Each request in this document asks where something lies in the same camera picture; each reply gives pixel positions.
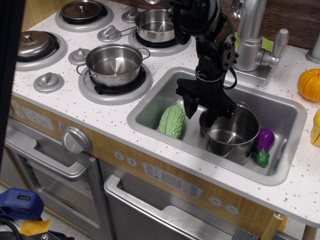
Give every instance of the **white speckled countertop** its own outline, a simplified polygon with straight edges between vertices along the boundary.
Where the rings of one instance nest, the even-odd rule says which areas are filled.
[[[128,6],[108,0],[102,2],[113,11],[114,18],[111,25],[118,30],[134,26],[121,20],[122,14],[129,10]],[[55,15],[52,15],[31,30],[60,35],[66,41],[67,53],[62,60],[50,67],[34,71],[16,71],[12,89],[14,96],[159,158],[301,223],[320,228],[320,148],[312,145],[310,141],[313,117],[320,107],[320,102],[305,100],[297,91],[297,81],[302,72],[312,68],[320,69],[320,65],[306,60],[307,50],[287,46],[278,67],[274,68],[268,83],[263,88],[243,81],[238,82],[239,85],[299,102],[308,112],[287,179],[279,185],[267,186],[132,130],[126,118],[138,104],[138,100],[124,105],[105,106],[84,98],[79,92],[76,66],[69,63],[68,56],[78,48],[91,50],[102,45],[103,43],[97,39],[101,29],[85,33],[65,31],[56,25]],[[122,37],[118,43],[127,44],[127,36]],[[198,64],[195,40],[193,38],[190,46],[181,53],[166,57],[149,57],[143,63],[151,71],[152,86],[170,68],[195,69]],[[65,80],[64,86],[49,94],[36,92],[33,87],[34,80],[48,72],[61,75]]]

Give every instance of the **oven window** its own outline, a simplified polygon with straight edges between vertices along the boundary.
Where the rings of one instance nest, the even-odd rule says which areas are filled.
[[[33,184],[37,188],[100,224],[90,185],[84,178],[69,181],[34,162],[26,160],[25,163],[31,173]]]

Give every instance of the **dishwasher handle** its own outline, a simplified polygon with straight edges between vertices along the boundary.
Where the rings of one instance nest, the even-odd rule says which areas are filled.
[[[190,240],[232,240],[227,233],[175,207],[166,206],[159,210],[150,204],[118,188],[121,179],[110,175],[104,183],[104,192],[108,198],[115,198],[139,213],[168,226]]]

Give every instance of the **wooden backsplash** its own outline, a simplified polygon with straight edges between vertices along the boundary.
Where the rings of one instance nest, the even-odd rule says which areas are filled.
[[[145,0],[113,0],[114,2],[141,9],[167,9],[169,0],[149,4]],[[27,0],[24,10],[22,31],[41,22],[71,0]],[[233,0],[220,0],[222,11],[229,16],[237,31],[239,21],[231,17],[230,5]],[[313,49],[320,33],[320,0],[268,0],[260,34],[274,40],[281,28],[289,30],[289,45]]]
[[[113,0],[141,9],[167,9],[168,0],[149,4],[144,0]],[[233,0],[220,0],[223,13],[231,20],[237,31],[239,21],[233,19],[230,6]],[[271,41],[281,28],[289,30],[289,45],[313,49],[320,33],[319,0],[268,0],[261,24],[260,34]]]

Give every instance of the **blue object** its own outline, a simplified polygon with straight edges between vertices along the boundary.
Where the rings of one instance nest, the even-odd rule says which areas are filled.
[[[44,202],[34,191],[10,188],[0,194],[0,217],[36,220],[40,218],[44,206]]]

